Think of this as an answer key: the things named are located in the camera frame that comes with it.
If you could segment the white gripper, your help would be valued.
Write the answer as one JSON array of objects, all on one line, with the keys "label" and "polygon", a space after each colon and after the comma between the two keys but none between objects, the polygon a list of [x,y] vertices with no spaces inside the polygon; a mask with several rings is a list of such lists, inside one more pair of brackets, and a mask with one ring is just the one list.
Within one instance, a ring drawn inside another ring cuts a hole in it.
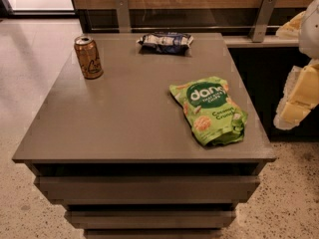
[{"label": "white gripper", "polygon": [[[305,12],[276,31],[276,36],[282,39],[297,39],[298,35],[299,51],[311,59],[319,59],[319,0],[313,0]],[[273,123],[278,129],[291,130],[318,105],[319,64],[294,66],[288,74]]]}]

